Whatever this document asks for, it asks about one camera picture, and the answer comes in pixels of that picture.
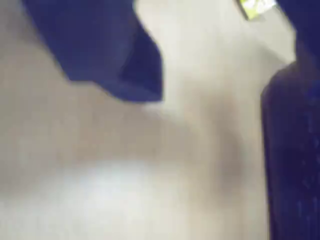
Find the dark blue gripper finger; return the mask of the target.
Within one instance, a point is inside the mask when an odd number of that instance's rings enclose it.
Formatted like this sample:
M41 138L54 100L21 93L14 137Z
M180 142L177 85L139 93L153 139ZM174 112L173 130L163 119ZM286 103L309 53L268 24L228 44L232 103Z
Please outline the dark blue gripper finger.
M261 94L272 240L320 237L320 3L280 0L296 31L295 60Z
M128 102L163 99L160 51L131 0L25 0L28 15L65 75Z

